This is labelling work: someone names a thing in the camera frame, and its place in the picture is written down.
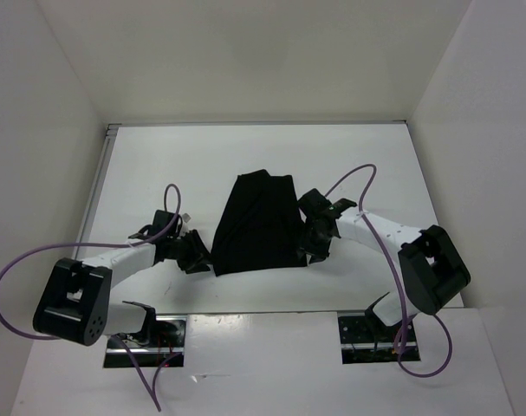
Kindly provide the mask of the black skirt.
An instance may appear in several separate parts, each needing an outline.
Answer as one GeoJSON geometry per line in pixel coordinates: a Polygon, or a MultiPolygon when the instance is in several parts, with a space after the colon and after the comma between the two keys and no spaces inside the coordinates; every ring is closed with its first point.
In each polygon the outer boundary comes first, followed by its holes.
{"type": "Polygon", "coordinates": [[[214,273],[305,267],[302,231],[292,176],[266,170],[239,175],[213,238],[214,273]]]}

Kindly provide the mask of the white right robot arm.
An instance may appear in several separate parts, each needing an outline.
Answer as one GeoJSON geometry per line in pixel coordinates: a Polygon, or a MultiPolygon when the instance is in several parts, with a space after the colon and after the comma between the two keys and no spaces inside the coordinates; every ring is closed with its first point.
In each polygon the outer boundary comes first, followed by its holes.
{"type": "Polygon", "coordinates": [[[312,263],[329,256],[333,238],[362,244],[381,254],[400,273],[401,289],[382,296],[369,307],[365,330],[376,341],[385,340],[408,316],[435,315],[471,281],[447,231],[438,225],[420,229],[380,217],[355,207],[340,210],[329,206],[314,211],[303,208],[305,231],[301,250],[312,263]]]}

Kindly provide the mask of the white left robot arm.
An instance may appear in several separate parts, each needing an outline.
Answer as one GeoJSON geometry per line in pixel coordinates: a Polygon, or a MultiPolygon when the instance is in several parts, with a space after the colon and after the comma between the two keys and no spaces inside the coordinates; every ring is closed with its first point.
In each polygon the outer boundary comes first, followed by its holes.
{"type": "Polygon", "coordinates": [[[187,274],[208,271],[211,255],[198,232],[154,240],[133,234],[121,247],[100,255],[55,263],[34,313],[43,335],[91,346],[106,333],[111,289],[154,265],[173,260],[187,274]]]}

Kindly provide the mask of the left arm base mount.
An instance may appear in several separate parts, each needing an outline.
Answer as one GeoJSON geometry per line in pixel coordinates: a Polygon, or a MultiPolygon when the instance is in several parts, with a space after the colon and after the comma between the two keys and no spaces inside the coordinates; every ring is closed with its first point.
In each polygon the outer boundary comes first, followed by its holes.
{"type": "Polygon", "coordinates": [[[125,344],[142,368],[183,367],[185,360],[186,315],[157,315],[149,331],[119,333],[120,341],[109,339],[104,368],[130,368],[133,366],[125,344]]]}

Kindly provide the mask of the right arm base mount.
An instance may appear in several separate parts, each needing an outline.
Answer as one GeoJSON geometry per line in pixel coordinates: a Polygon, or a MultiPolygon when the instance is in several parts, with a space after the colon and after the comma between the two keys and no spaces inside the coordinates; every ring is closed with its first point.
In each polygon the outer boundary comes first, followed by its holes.
{"type": "Polygon", "coordinates": [[[398,360],[393,342],[401,329],[400,322],[386,327],[379,320],[368,319],[362,312],[338,314],[337,322],[343,365],[398,360]]]}

